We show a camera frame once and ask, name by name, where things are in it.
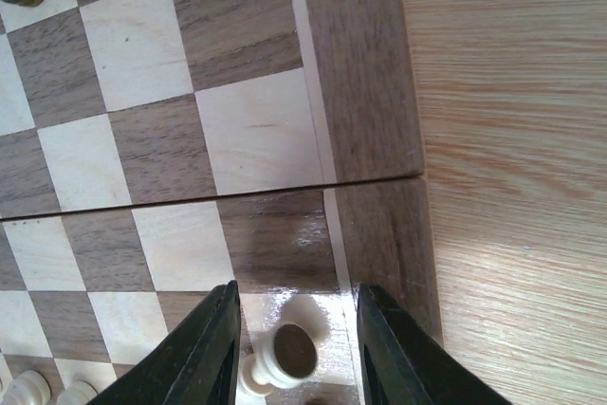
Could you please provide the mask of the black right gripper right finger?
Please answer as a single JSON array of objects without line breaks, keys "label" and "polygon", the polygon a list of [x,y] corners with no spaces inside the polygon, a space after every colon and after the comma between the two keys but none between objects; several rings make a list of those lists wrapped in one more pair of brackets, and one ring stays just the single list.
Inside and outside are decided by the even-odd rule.
[{"label": "black right gripper right finger", "polygon": [[430,337],[380,285],[359,286],[357,330],[367,404],[507,404]]}]

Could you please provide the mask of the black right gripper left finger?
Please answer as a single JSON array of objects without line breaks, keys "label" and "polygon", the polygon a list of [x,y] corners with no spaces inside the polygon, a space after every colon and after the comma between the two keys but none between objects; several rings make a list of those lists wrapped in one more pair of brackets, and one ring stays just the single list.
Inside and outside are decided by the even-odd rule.
[{"label": "black right gripper left finger", "polygon": [[216,286],[144,360],[93,404],[236,402],[241,305],[238,284]]}]

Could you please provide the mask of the light chess pawn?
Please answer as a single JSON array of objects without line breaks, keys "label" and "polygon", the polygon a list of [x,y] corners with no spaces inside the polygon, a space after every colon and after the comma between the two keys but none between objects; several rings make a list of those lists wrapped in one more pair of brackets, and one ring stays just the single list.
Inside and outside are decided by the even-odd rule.
[{"label": "light chess pawn", "polygon": [[75,380],[57,397],[57,405],[87,405],[99,393],[86,381]]},{"label": "light chess pawn", "polygon": [[245,357],[237,391],[244,396],[266,397],[276,389],[293,389],[307,382],[317,365],[316,345],[309,334],[296,323],[282,323],[265,333]]}]

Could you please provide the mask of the light chess piece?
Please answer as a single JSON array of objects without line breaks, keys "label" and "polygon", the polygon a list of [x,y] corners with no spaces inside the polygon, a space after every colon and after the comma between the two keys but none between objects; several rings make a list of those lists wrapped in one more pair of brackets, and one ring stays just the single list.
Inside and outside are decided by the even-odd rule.
[{"label": "light chess piece", "polygon": [[47,405],[50,399],[51,391],[45,378],[28,370],[8,385],[1,405]]}]

